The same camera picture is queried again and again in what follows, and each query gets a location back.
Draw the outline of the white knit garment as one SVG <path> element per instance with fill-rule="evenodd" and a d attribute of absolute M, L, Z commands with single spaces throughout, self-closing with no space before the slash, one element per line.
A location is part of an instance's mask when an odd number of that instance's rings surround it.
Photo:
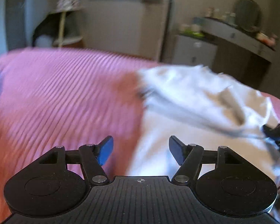
<path fill-rule="evenodd" d="M 173 176 L 178 164 L 169 138 L 176 136 L 205 150 L 227 146 L 280 179 L 280 152 L 262 132 L 280 121 L 269 96 L 201 65 L 141 69 L 137 80 L 144 115 L 127 175 Z"/>

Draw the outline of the pink ribbed bedspread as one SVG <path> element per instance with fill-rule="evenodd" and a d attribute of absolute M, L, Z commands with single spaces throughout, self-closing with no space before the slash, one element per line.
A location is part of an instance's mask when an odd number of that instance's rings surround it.
<path fill-rule="evenodd" d="M 168 64 L 93 50 L 2 56 L 0 223 L 280 223 L 280 179 L 227 146 L 215 150 L 216 165 L 202 165 L 195 185 L 126 174 L 144 115 L 137 72 L 157 66 Z M 262 94 L 280 120 L 280 100 Z M 107 136 L 110 182 L 87 184 L 66 151 Z"/>

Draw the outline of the grey vanity desk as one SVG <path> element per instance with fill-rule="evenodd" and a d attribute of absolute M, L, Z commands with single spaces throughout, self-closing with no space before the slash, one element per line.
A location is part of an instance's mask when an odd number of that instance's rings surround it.
<path fill-rule="evenodd" d="M 270 69 L 275 50 L 253 36 L 207 17 L 202 19 L 202 32 L 217 45 L 214 72 L 229 74 L 241 81 L 261 81 Z"/>

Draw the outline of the grey drawer cabinet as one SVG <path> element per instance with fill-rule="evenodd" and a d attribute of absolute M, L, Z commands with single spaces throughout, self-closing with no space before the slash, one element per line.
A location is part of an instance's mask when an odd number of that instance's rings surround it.
<path fill-rule="evenodd" d="M 173 65 L 204 65 L 212 67 L 217 53 L 217 45 L 207 41 L 177 35 L 173 50 Z"/>

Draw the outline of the tall standing mirror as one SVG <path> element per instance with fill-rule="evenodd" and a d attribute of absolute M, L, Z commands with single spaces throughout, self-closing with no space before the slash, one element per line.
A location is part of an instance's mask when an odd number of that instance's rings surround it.
<path fill-rule="evenodd" d="M 155 60 L 158 62 L 162 62 L 166 55 L 167 44 L 172 31 L 174 5 L 175 0 L 162 0 L 161 2 L 160 30 L 155 55 Z"/>

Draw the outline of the yellow-legged side table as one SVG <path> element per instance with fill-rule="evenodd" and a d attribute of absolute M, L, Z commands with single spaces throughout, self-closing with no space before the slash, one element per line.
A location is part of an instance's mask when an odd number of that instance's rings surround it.
<path fill-rule="evenodd" d="M 39 48 L 83 48 L 83 36 L 78 28 L 77 13 L 79 9 L 53 11 L 49 14 L 60 14 L 58 36 L 52 38 L 42 35 L 36 40 Z"/>

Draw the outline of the round vanity mirror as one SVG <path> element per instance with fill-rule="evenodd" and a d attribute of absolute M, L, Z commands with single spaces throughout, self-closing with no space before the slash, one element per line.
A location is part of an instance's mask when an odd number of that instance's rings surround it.
<path fill-rule="evenodd" d="M 253 0 L 237 0 L 233 12 L 236 14 L 235 23 L 242 30 L 250 33 L 260 31 L 262 11 Z"/>

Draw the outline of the black and white bag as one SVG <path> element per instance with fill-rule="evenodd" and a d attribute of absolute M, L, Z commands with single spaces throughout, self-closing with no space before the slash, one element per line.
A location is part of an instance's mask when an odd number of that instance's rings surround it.
<path fill-rule="evenodd" d="M 60 24 L 60 14 L 49 14 L 46 18 L 35 28 L 32 36 L 32 47 L 36 46 L 36 40 L 42 35 L 47 35 L 52 38 L 58 36 Z"/>

